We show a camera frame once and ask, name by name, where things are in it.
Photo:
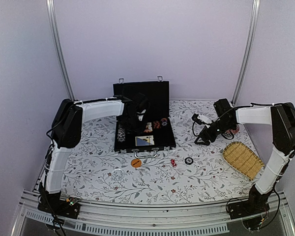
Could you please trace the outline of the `blue playing card box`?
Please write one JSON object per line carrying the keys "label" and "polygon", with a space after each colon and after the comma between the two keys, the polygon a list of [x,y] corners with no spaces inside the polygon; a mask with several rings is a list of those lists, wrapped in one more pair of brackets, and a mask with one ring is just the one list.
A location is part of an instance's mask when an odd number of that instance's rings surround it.
{"label": "blue playing card box", "polygon": [[137,147],[153,146],[154,145],[154,137],[153,137],[153,135],[136,136],[135,137],[135,144]]}

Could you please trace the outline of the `black poker case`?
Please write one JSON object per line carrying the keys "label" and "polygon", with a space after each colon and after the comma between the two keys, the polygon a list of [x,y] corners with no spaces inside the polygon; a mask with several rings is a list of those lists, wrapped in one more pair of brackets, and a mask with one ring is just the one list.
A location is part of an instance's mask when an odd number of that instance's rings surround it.
{"label": "black poker case", "polygon": [[113,85],[116,98],[125,100],[117,117],[114,151],[153,152],[176,148],[169,114],[169,82],[162,76],[155,81],[119,81]]}

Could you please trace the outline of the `orange dealer button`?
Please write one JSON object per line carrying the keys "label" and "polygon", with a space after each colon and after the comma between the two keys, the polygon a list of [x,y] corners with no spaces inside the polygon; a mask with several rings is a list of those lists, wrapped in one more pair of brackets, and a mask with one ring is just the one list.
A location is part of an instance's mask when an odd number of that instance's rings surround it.
{"label": "orange dealer button", "polygon": [[131,166],[134,168],[141,167],[141,165],[142,165],[142,161],[140,159],[133,159],[131,161]]}

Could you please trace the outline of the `red dice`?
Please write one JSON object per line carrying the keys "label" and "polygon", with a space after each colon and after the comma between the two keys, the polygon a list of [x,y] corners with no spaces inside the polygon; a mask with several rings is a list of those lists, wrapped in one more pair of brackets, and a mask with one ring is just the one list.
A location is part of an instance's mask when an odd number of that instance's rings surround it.
{"label": "red dice", "polygon": [[173,167],[176,167],[177,166],[177,164],[176,164],[176,162],[175,162],[174,159],[171,159],[171,164],[172,164]]}

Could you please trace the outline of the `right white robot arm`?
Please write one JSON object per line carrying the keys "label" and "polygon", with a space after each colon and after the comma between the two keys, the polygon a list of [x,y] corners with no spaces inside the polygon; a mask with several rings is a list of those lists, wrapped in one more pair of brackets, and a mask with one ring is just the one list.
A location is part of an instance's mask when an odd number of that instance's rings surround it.
{"label": "right white robot arm", "polygon": [[249,200],[244,204],[248,214],[255,214],[274,191],[295,155],[295,106],[291,102],[232,106],[227,99],[219,99],[213,107],[217,115],[215,120],[200,114],[192,116],[194,123],[203,125],[196,135],[194,143],[197,145],[208,146],[227,131],[235,130],[238,125],[265,128],[259,133],[266,137],[254,137],[253,142],[260,144],[268,141],[269,157],[265,158],[266,166],[252,185]]}

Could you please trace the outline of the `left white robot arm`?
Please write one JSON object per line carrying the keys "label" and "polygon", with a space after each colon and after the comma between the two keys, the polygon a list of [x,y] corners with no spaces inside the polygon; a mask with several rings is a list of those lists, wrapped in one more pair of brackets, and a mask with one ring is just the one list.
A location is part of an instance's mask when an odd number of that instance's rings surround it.
{"label": "left white robot arm", "polygon": [[46,132],[51,144],[39,187],[45,207],[52,213],[60,213],[63,209],[60,200],[61,177],[72,149],[81,140],[82,125],[85,122],[115,116],[123,127],[140,133],[146,127],[144,119],[149,107],[148,98],[141,93],[89,101],[63,100],[51,129]]}

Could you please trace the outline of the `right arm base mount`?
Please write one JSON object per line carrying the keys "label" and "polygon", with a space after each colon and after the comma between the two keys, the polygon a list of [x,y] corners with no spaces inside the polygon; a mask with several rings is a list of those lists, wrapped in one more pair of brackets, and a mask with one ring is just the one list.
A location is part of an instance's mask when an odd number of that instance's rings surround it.
{"label": "right arm base mount", "polygon": [[268,202],[254,205],[249,200],[243,201],[238,198],[233,198],[226,203],[226,212],[231,219],[243,218],[269,210]]}

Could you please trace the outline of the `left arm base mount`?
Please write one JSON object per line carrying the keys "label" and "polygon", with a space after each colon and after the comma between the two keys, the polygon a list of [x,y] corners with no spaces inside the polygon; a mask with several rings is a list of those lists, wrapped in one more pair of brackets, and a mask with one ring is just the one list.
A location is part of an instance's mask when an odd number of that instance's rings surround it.
{"label": "left arm base mount", "polygon": [[81,205],[79,203],[71,205],[66,200],[61,200],[59,194],[48,194],[41,195],[37,208],[43,212],[54,213],[56,216],[77,219]]}

